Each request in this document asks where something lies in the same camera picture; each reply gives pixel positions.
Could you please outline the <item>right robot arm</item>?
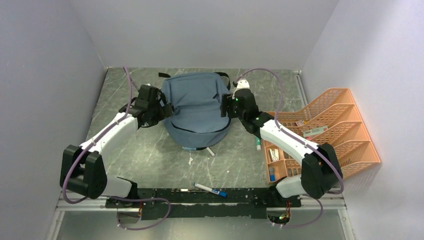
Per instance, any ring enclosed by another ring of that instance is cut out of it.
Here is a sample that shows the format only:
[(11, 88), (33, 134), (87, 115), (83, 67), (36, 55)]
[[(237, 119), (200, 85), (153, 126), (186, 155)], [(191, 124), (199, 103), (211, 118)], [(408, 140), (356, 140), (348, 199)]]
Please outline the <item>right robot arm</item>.
[(289, 197), (308, 195), (320, 199), (324, 194), (344, 191), (343, 173), (335, 149), (328, 143), (317, 144), (283, 126), (274, 115), (260, 111), (248, 88), (221, 97), (221, 116), (238, 118), (246, 131), (288, 153), (301, 173), (285, 177), (273, 185), (270, 202), (282, 207)]

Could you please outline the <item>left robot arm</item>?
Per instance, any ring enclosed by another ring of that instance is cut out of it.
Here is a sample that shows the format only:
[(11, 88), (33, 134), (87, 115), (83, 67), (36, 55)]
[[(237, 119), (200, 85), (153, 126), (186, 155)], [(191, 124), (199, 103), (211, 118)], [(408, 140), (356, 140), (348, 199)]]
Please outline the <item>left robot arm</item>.
[(159, 88), (142, 85), (138, 96), (120, 108), (94, 137), (64, 149), (59, 180), (64, 199), (69, 201), (66, 191), (71, 191), (84, 199), (107, 196), (118, 199), (126, 208), (134, 207), (139, 200), (137, 183), (108, 176), (104, 160), (138, 129), (153, 127), (172, 114), (173, 107)]

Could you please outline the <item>blue student backpack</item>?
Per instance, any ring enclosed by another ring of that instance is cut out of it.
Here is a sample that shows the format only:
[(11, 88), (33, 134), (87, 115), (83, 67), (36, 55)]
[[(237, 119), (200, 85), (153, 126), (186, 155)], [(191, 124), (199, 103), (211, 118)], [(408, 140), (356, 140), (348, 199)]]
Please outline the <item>blue student backpack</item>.
[(169, 136), (181, 147), (203, 150), (219, 143), (229, 132), (231, 119), (221, 117), (221, 98), (229, 94), (225, 72), (191, 72), (164, 78), (161, 91), (172, 104), (173, 115), (162, 121)]

